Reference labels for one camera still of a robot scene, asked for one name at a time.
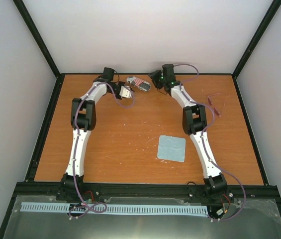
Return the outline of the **flag print glasses case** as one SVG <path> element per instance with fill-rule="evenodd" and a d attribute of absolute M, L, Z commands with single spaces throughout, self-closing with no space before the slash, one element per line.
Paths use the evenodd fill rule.
<path fill-rule="evenodd" d="M 138 88 L 141 91 L 148 92 L 151 89 L 151 84 L 139 77 L 128 76 L 126 78 L 127 83 Z"/>

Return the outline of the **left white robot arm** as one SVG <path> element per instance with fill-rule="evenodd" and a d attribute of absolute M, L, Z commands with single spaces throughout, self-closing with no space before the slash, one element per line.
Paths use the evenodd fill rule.
<path fill-rule="evenodd" d="M 103 73 L 97 76 L 90 89 L 79 98 L 73 98 L 71 106 L 71 126 L 73 142 L 70 159 L 61 186 L 73 200 L 80 200 L 84 194 L 84 161 L 87 144 L 92 130 L 96 126 L 96 104 L 111 93 L 116 100 L 122 99 L 123 82 L 114 82 L 116 71 L 105 67 Z"/>

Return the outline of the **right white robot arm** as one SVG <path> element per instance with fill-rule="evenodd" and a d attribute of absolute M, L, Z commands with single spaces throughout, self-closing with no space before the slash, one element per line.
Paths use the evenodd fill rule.
<path fill-rule="evenodd" d="M 227 181 L 209 144 L 207 129 L 211 124 L 207 122 L 207 105 L 189 95 L 183 83 L 176 79 L 174 68 L 174 64 L 164 64 L 161 70 L 149 73 L 149 78 L 156 89 L 164 89 L 182 107 L 183 130 L 196 148 L 204 176 L 204 195 L 211 200 L 226 191 Z"/>

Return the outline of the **pink transparent sunglasses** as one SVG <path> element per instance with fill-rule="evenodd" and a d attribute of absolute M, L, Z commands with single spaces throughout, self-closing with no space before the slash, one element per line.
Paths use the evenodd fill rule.
<path fill-rule="evenodd" d="M 222 93 L 213 93 L 207 96 L 207 102 L 212 107 L 213 112 L 218 116 L 222 116 L 222 107 L 218 103 L 219 97 L 222 95 Z"/>

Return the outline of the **light blue cleaning cloth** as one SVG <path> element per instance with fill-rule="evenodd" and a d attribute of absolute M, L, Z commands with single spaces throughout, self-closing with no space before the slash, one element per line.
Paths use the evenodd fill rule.
<path fill-rule="evenodd" d="M 186 154 L 186 139 L 161 135 L 158 142 L 157 158 L 183 163 Z"/>

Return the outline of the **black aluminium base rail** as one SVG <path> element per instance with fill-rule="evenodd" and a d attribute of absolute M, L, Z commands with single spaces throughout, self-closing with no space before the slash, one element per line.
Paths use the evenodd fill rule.
<path fill-rule="evenodd" d="M 156 185 L 156 184 L 103 184 L 85 183 L 81 195 L 89 199 L 93 194 L 95 201 L 121 198 L 175 198 L 185 202 L 202 204 L 220 203 L 223 193 L 207 196 L 202 185 Z M 64 189 L 60 183 L 20 182 L 16 184 L 13 198 L 17 196 L 54 196 L 58 201 L 79 202 L 75 190 Z"/>

